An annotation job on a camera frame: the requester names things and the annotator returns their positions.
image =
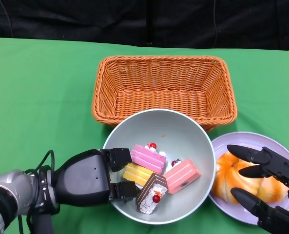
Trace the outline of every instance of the black background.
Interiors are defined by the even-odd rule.
[[[145,0],[2,0],[15,38],[147,46]],[[214,0],[154,0],[156,47],[212,48]],[[289,0],[216,0],[216,48],[289,49]],[[0,37],[11,37],[0,4]]]

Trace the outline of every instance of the white bowl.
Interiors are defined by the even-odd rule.
[[[167,224],[194,212],[208,196],[215,176],[215,155],[206,132],[190,117],[176,111],[152,109],[134,114],[122,121],[109,135],[103,148],[133,148],[135,144],[156,143],[157,151],[167,154],[166,171],[171,162],[189,158],[202,176],[178,193],[166,194],[152,214],[136,210],[135,199],[113,202],[125,216],[146,224]],[[123,180],[124,170],[111,173],[111,181]]]

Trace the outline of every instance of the orange wicker basket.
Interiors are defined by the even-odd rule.
[[[179,111],[205,131],[235,120],[226,63],[211,56],[113,56],[99,65],[93,117],[117,125],[139,111]]]

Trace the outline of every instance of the green table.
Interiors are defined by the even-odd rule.
[[[237,120],[212,130],[267,135],[289,149],[289,52],[139,48],[70,41],[0,39],[0,173],[35,168],[53,149],[56,167],[82,151],[100,148],[111,129],[91,116],[99,62],[111,55],[215,55],[229,67]],[[209,198],[192,215],[165,226],[148,226],[112,205],[63,205],[53,217],[57,234],[266,233],[220,211]],[[18,233],[15,220],[6,231]]]

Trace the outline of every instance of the pink cake slice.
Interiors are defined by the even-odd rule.
[[[160,168],[164,168],[165,163],[162,162],[161,160],[158,160],[155,157],[145,155],[145,154],[143,154],[137,150],[131,150],[130,154],[135,156],[135,157],[139,157],[140,159],[143,159],[143,160],[145,160],[151,164],[154,164]]]
[[[145,149],[140,145],[135,145],[130,152],[132,161],[142,167],[161,174],[166,162],[166,157]]]
[[[186,159],[163,175],[167,181],[168,192],[175,194],[201,176],[197,167]]]
[[[159,161],[161,161],[162,163],[165,164],[166,162],[166,157],[160,155],[159,153],[157,152],[152,152],[151,150],[148,150],[148,149],[145,149],[144,147],[142,147],[141,145],[135,145],[133,150],[136,150],[136,151],[139,151],[140,153],[143,153],[147,156],[150,156],[152,158],[155,158]]]
[[[156,165],[154,165],[152,163],[149,163],[149,162],[143,160],[140,157],[136,157],[134,155],[131,155],[131,160],[132,160],[133,163],[138,164],[138,165],[140,165],[142,167],[145,167],[147,169],[150,169],[151,171],[154,171],[154,172],[156,172],[158,174],[161,174],[162,171],[163,171],[163,168],[158,167],[158,166],[156,166]]]

